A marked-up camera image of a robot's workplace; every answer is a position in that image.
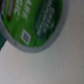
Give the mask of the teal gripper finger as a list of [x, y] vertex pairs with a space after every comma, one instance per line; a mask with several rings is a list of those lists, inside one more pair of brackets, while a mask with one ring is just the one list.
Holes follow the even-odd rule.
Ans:
[[0, 33], [0, 50], [2, 49], [2, 47], [4, 46], [6, 42], [6, 39], [4, 38], [4, 36]]

